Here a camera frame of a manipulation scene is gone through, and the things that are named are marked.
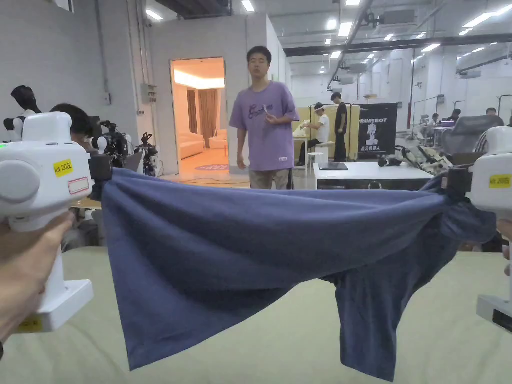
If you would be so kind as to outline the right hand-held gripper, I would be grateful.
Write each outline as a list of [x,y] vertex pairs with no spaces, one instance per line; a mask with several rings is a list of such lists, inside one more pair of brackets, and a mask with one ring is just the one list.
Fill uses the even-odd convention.
[[[487,153],[472,165],[449,170],[447,189],[470,200],[481,211],[496,215],[498,229],[511,240],[512,219],[512,131],[500,126],[486,133]],[[476,314],[511,333],[512,298],[480,295]]]

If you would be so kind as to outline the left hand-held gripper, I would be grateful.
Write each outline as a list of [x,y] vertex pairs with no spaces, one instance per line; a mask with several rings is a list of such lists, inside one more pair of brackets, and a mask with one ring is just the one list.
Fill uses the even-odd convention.
[[[21,141],[0,149],[0,214],[16,232],[44,228],[112,178],[107,155],[91,155],[72,141],[72,119],[48,112],[26,117]],[[37,312],[18,333],[56,331],[93,299],[90,280],[64,279],[59,247]]]

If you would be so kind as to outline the person's right hand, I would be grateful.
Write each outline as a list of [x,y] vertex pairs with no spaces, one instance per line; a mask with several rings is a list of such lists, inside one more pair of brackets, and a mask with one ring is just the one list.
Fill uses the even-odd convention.
[[[501,236],[507,240],[512,240],[512,221],[510,219],[498,219],[497,220],[497,230],[501,234]],[[504,273],[509,277],[510,276],[510,245],[503,245],[502,247],[503,257],[508,261],[508,265],[506,266]]]

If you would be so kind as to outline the person's left hand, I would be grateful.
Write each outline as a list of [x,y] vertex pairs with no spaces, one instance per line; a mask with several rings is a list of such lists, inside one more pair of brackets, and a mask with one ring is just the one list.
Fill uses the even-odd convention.
[[16,232],[0,225],[0,342],[4,344],[42,299],[58,250],[74,216],[66,212],[44,228]]

